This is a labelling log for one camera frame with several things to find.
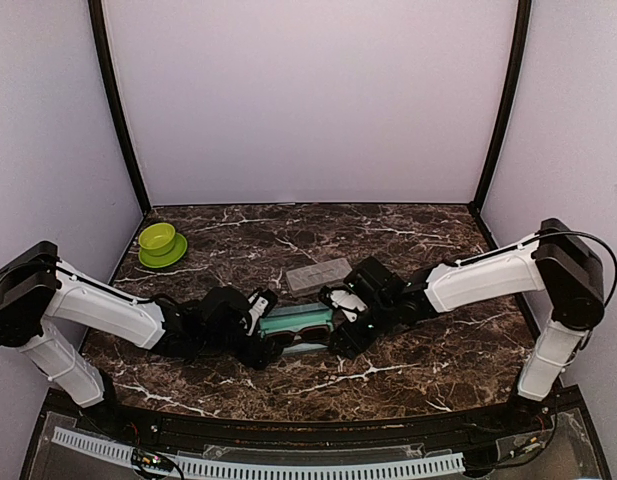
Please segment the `teal glasses case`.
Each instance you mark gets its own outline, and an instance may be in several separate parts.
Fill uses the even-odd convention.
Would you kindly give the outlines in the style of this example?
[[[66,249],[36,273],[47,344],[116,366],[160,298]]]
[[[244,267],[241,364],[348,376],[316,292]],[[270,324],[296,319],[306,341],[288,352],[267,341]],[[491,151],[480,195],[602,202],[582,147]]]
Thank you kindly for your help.
[[[345,258],[315,263],[286,272],[289,293],[302,297],[318,292],[323,286],[340,284],[352,271]]]
[[[266,332],[291,330],[298,331],[307,326],[327,325],[331,333],[334,330],[333,312],[321,303],[312,303],[290,307],[274,308],[266,317],[260,321],[260,336],[264,337]],[[288,348],[283,348],[283,355],[302,354],[325,350],[326,344],[297,344]]]

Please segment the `dark frame sunglasses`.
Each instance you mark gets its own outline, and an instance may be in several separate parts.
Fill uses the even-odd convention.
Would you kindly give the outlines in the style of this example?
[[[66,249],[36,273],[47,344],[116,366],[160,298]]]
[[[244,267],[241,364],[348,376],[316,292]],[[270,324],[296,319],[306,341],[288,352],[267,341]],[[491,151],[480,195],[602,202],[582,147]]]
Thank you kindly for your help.
[[[326,344],[329,341],[331,330],[327,325],[307,326],[298,331],[281,330],[264,334],[265,338],[272,339],[278,346],[288,348],[297,344]]]

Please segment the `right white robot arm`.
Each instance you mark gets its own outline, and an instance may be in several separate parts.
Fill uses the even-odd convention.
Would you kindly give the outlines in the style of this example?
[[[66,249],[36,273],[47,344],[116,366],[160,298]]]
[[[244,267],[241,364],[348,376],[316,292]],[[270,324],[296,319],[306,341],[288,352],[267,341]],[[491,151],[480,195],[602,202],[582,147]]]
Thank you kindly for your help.
[[[346,319],[332,332],[329,350],[354,359],[394,327],[436,318],[460,307],[525,292],[547,293],[552,308],[544,330],[518,376],[517,396],[498,413],[509,434],[537,416],[558,376],[601,323],[617,286],[604,284],[602,259],[589,247],[603,240],[569,229],[556,218],[505,247],[453,262],[441,262],[402,279],[369,256],[340,287],[324,287],[322,303]]]

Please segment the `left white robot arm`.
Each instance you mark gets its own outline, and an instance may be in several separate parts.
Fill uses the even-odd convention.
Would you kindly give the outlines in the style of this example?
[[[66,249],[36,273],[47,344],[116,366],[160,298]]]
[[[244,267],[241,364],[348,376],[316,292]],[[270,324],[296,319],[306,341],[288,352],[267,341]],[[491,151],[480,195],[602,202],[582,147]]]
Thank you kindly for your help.
[[[57,246],[41,241],[0,269],[0,347],[27,356],[108,436],[129,427],[128,412],[114,401],[114,388],[57,329],[57,319],[124,339],[164,357],[194,360],[229,354],[242,365],[263,369],[282,353],[261,321],[276,305],[270,290],[246,296],[214,287],[200,300],[183,303],[166,294],[133,296],[76,271]]]

